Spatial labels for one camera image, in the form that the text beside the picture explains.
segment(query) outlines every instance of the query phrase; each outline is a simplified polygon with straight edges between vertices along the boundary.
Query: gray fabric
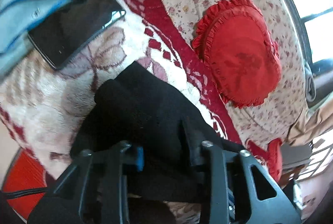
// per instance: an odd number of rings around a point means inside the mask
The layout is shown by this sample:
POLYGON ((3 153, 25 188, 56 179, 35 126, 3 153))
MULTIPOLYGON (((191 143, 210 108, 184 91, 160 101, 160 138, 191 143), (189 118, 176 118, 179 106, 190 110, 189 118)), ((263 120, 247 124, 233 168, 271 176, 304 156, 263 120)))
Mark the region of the gray fabric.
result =
POLYGON ((305 68, 305 98, 307 102, 313 102, 316 98, 316 86, 314 84, 312 71, 309 64, 304 64, 305 68))
POLYGON ((282 154, 283 170, 294 169, 310 162, 312 148, 309 144, 294 147, 289 144, 283 144, 280 150, 282 154))

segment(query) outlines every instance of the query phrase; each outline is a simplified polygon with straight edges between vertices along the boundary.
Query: metal screw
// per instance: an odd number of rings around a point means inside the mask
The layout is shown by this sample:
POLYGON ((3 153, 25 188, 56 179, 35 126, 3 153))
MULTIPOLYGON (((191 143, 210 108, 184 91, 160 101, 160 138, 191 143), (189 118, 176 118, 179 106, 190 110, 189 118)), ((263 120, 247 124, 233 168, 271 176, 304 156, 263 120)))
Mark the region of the metal screw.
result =
POLYGON ((201 142, 201 145, 203 146, 203 147, 212 147, 213 146, 213 143, 211 142, 211 141, 209 141, 209 140, 204 140, 203 142, 201 142))
POLYGON ((85 156, 91 156, 92 153, 93 152, 91 150, 84 149, 83 151, 80 152, 80 155, 85 157, 85 156))
POLYGON ((31 14, 31 16, 32 16, 32 18, 37 18, 39 14, 40 14, 40 10, 39 10, 39 8, 37 8, 37 9, 31 14))
POLYGON ((242 156, 248 157, 251 155, 251 153, 248 150, 241 150, 239 152, 242 156))

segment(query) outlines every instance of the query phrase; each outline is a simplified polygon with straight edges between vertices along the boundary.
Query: red object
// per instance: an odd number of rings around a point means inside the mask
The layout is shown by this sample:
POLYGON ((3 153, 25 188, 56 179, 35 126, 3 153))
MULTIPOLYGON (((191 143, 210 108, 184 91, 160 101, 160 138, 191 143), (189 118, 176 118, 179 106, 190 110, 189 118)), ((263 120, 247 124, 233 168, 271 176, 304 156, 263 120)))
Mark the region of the red object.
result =
POLYGON ((273 179, 278 182, 282 176, 282 141, 279 138, 273 139, 268 145, 268 171, 273 179))
MULTIPOLYGON (((8 171, 2 191, 14 192, 45 187, 45 173, 43 166, 37 160, 31 158, 24 150, 21 150, 11 169, 8 171)), ((27 219, 43 195, 43 193, 29 195, 8 200, 8 203, 19 215, 27 219)))
POLYGON ((252 0, 221 0, 198 22, 193 48, 225 102, 257 106, 281 78, 277 44, 252 0))
POLYGON ((279 138, 269 143, 267 151, 257 146, 252 140, 248 139, 245 143, 246 148, 255 158, 259 159, 261 162, 267 163, 268 172, 276 182, 280 180, 282 175, 281 145, 282 141, 279 138))

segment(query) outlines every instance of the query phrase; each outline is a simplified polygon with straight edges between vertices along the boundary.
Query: phone screen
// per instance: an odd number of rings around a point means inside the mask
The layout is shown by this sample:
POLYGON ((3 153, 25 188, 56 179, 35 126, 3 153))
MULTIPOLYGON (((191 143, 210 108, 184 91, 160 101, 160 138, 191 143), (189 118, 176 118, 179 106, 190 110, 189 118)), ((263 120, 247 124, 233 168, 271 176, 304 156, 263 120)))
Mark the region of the phone screen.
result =
POLYGON ((49 65, 59 70, 124 15, 116 0, 72 0, 30 30, 28 37, 49 65))

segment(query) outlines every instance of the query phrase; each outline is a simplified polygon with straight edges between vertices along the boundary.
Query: window frame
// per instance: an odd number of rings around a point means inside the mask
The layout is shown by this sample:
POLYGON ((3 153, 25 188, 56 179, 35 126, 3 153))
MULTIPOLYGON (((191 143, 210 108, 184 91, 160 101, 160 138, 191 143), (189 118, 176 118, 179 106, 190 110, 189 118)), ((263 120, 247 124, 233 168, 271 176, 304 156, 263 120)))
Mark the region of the window frame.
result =
POLYGON ((304 178, 304 179, 300 179, 300 180, 298 180, 299 182, 300 182, 300 181, 303 181, 303 180, 307 180, 307 179, 310 178, 310 177, 313 178, 314 176, 318 176, 318 175, 322 174, 323 172, 325 172, 326 168, 325 168, 324 170, 322 170, 321 172, 315 174, 315 172, 320 168, 321 164, 322 164, 322 163, 326 160, 326 158, 327 158, 327 157, 333 152, 333 144, 331 144, 331 145, 329 145, 329 146, 326 146, 325 148, 323 148, 323 149, 321 149, 321 150, 319 150, 319 151, 317 151, 317 152, 315 152, 315 153, 313 153, 313 154, 311 155, 311 156, 313 156, 313 155, 318 154, 318 153, 321 153, 321 152, 323 152, 323 151, 325 151, 325 150, 327 150, 327 149, 329 149, 329 150, 327 151, 325 157, 324 157, 322 160, 320 160, 320 161, 318 161, 318 162, 315 162, 315 163, 311 164, 311 166, 312 166, 312 165, 317 165, 317 168, 316 168, 316 169, 307 172, 307 171, 306 171, 306 168, 309 167, 309 166, 306 166, 306 167, 304 168, 304 171, 303 171, 303 172, 301 171, 301 172, 299 173, 299 176, 304 175, 304 174, 311 173, 311 175, 310 175, 309 177, 306 177, 306 178, 304 178))
POLYGON ((320 60, 315 63, 312 62, 311 46, 310 46, 307 31, 305 28, 305 23, 310 20, 315 19, 316 17, 319 17, 326 13, 332 12, 333 7, 326 9, 325 11, 323 11, 321 13, 312 14, 312 15, 301 18, 299 16, 299 13, 297 11, 296 5, 293 0, 285 0, 285 3, 290 12, 292 21, 295 25, 296 33, 297 33, 297 36, 299 38, 300 45, 301 45, 303 59, 309 64, 313 75, 318 76, 320 74, 323 74, 323 73, 326 73, 326 72, 332 70, 333 69, 333 58, 326 59, 326 60, 320 60))

